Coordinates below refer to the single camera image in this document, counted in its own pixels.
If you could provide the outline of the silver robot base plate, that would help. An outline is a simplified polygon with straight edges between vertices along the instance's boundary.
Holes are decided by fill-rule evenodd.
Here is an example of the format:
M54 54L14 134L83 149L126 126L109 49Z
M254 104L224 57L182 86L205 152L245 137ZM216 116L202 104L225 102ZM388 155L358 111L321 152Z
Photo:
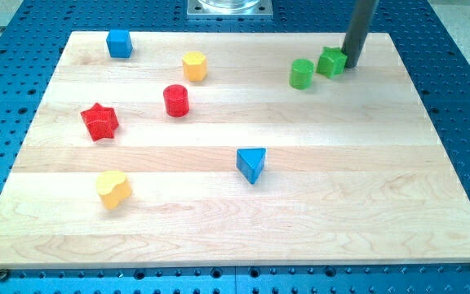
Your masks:
M188 0L187 18L251 18L273 16L271 0Z

